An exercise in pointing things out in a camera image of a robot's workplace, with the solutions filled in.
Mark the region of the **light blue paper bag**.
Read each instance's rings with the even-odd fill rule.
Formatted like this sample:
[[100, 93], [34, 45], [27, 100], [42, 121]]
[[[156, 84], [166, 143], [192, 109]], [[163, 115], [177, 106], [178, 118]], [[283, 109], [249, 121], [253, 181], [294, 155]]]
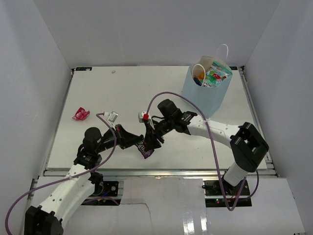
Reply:
[[220, 47], [223, 46], [226, 47], [224, 58], [219, 58], [219, 52], [217, 51], [214, 56], [202, 56], [197, 63], [188, 68], [182, 89], [182, 96], [197, 105], [207, 118], [211, 117], [220, 108], [233, 74], [217, 87], [198, 86], [193, 80], [193, 77], [197, 77], [203, 72], [206, 73], [213, 62], [217, 62], [232, 71], [226, 63], [228, 59], [228, 45], [220, 45]]

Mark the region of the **red candy wrapper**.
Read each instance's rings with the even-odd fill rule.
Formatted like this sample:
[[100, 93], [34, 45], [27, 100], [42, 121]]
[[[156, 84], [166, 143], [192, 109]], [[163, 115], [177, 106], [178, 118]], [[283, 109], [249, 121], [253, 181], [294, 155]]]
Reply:
[[80, 107], [75, 115], [72, 117], [72, 119], [77, 121], [84, 121], [89, 115], [89, 110], [85, 110], [84, 108]]

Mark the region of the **brown purple M&M's pack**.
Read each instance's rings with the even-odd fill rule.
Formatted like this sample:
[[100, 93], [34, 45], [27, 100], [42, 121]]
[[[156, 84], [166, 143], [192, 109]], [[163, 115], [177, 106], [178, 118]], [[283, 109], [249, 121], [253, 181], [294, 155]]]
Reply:
[[154, 149], [146, 150], [145, 146], [142, 143], [136, 144], [136, 147], [137, 147], [138, 151], [141, 153], [141, 155], [143, 156], [144, 159], [147, 159], [148, 157], [150, 157], [154, 153], [154, 151], [155, 151]]

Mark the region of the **blue kettle chip bag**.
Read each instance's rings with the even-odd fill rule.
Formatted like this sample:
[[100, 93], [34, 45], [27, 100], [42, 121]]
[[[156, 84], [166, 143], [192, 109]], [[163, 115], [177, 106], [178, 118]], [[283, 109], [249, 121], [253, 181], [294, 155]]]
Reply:
[[201, 86], [201, 85], [202, 85], [201, 81], [200, 81], [196, 76], [193, 77], [193, 80], [195, 81], [195, 83], [196, 83], [198, 86]]

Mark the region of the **aluminium front frame rail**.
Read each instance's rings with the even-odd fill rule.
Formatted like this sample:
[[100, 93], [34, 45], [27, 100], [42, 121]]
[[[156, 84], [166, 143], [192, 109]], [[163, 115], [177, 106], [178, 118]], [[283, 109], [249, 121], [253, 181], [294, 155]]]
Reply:
[[[68, 170], [46, 170], [44, 176], [65, 176]], [[182, 177], [215, 177], [218, 176], [216, 170], [129, 170], [129, 169], [100, 169], [97, 170], [104, 176], [182, 176]], [[274, 169], [258, 170], [259, 176], [276, 176]]]

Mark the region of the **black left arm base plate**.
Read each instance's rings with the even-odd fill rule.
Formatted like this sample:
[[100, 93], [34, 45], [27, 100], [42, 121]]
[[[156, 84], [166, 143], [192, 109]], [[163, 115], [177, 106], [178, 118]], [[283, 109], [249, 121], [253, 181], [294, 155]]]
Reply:
[[96, 195], [98, 196], [117, 196], [119, 190], [119, 182], [118, 181], [103, 181], [99, 184], [98, 192]]

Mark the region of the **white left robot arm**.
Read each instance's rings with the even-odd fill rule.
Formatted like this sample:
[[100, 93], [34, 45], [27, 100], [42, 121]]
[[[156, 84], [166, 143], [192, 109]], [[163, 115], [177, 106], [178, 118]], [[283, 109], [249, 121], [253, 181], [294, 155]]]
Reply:
[[62, 235], [84, 200], [103, 191], [102, 174], [92, 170], [102, 161], [100, 153], [117, 145], [125, 149], [143, 139], [143, 135], [129, 133], [120, 124], [105, 134], [96, 127], [87, 129], [65, 180], [37, 207], [31, 206], [26, 211], [24, 234]]

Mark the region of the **orange honey dijon chip bag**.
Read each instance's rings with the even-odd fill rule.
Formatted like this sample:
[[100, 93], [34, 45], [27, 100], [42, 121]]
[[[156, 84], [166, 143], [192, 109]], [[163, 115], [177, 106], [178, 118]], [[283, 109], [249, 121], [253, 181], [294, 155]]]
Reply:
[[205, 77], [206, 77], [206, 73], [205, 72], [203, 72], [203, 73], [201, 73], [200, 75], [197, 76], [198, 80], [204, 80]]

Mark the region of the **blue corner label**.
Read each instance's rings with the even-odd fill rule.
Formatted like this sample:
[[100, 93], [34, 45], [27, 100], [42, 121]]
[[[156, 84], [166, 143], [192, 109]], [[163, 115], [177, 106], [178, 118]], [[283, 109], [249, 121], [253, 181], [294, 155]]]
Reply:
[[91, 71], [92, 67], [76, 67], [75, 71]]

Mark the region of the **teal Fox's candy bag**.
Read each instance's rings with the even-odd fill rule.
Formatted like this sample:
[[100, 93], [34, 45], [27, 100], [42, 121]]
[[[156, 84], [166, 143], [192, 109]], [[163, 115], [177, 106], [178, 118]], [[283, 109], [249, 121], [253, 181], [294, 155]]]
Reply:
[[213, 62], [206, 71], [201, 85], [203, 87], [217, 87], [231, 75], [232, 72], [230, 70], [226, 69], [217, 62]]

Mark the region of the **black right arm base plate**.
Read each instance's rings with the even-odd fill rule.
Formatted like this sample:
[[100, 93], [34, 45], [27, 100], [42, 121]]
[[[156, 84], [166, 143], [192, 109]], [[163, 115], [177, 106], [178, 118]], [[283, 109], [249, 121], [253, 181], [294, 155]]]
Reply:
[[[235, 196], [239, 192], [239, 189], [242, 185], [242, 181], [237, 186], [232, 186], [227, 182], [223, 183], [224, 190], [226, 196]], [[205, 195], [206, 196], [222, 196], [222, 190], [220, 187], [220, 183], [218, 180], [207, 180], [204, 181], [202, 188], [205, 190]], [[250, 195], [250, 190], [247, 181], [245, 181], [245, 184], [243, 186], [242, 196], [249, 196]]]

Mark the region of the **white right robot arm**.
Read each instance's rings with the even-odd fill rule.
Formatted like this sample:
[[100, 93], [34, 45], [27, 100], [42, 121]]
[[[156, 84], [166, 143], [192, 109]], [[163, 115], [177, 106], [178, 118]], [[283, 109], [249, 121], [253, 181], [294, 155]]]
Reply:
[[164, 135], [173, 130], [191, 136], [205, 137], [229, 147], [233, 153], [234, 163], [222, 177], [221, 190], [226, 195], [233, 195], [238, 190], [239, 183], [249, 173], [257, 170], [269, 151], [267, 142], [249, 122], [229, 125], [203, 119], [197, 113], [182, 112], [169, 99], [160, 102], [158, 109], [163, 115], [159, 122], [153, 121], [146, 112], [138, 114], [138, 120], [146, 127], [144, 150], [160, 148], [164, 143]]

